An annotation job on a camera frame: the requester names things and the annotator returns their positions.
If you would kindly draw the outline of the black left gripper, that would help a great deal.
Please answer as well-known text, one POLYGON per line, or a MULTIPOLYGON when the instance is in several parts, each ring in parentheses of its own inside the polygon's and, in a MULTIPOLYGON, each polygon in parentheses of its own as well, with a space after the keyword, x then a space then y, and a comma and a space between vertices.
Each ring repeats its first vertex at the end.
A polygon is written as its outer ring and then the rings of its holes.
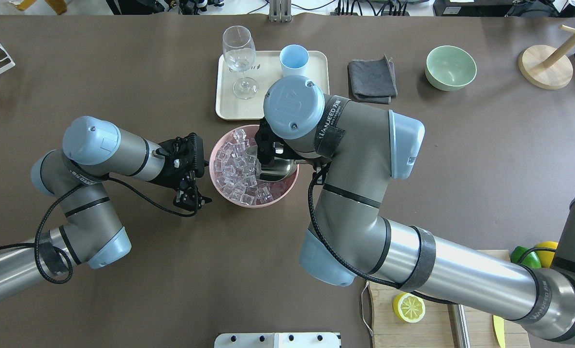
POLYGON ((186 137, 161 142, 158 153, 165 161, 152 183, 175 190, 175 207, 195 212, 204 204, 213 202, 197 187, 196 179, 203 177, 206 166, 203 139, 198 134, 190 133, 186 137))

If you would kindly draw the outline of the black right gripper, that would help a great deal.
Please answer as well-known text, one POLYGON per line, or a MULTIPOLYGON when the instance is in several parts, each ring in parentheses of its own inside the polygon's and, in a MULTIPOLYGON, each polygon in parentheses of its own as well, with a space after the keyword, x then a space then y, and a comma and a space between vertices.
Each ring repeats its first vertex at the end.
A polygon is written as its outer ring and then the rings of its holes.
POLYGON ((277 158, 285 159, 285 141, 274 133, 265 117, 259 121, 259 129, 254 138, 260 164, 272 165, 277 158))

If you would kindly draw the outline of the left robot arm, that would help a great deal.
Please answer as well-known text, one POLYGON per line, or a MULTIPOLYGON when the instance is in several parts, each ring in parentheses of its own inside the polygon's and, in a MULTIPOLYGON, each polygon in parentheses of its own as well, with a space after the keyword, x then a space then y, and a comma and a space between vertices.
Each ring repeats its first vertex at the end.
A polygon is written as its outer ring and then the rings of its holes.
POLYGON ((112 174, 172 189, 177 211, 133 192, 162 211, 188 218, 211 202, 196 182, 207 166, 203 139, 194 132, 157 144, 106 120, 75 119, 62 148, 42 156, 31 169, 33 185, 56 200, 33 239, 0 246, 0 302, 42 281, 64 284, 75 266, 99 269, 130 252, 130 238, 103 183, 132 187, 112 174))

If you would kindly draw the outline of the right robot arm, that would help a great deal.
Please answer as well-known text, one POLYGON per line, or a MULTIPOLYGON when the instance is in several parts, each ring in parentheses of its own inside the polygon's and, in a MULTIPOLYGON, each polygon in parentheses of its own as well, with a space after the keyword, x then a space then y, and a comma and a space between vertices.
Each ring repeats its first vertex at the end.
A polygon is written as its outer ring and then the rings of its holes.
POLYGON ((325 178, 310 275, 372 277, 575 345, 575 93, 421 79, 379 108, 292 75, 262 98, 261 137, 325 178))

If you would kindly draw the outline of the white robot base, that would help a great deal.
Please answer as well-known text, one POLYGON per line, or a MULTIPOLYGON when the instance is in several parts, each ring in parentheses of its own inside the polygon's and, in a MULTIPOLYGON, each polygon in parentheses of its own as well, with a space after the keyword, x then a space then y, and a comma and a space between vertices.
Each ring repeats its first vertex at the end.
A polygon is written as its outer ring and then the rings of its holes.
POLYGON ((339 333, 328 331, 284 333, 223 333, 215 348, 341 348, 339 333))

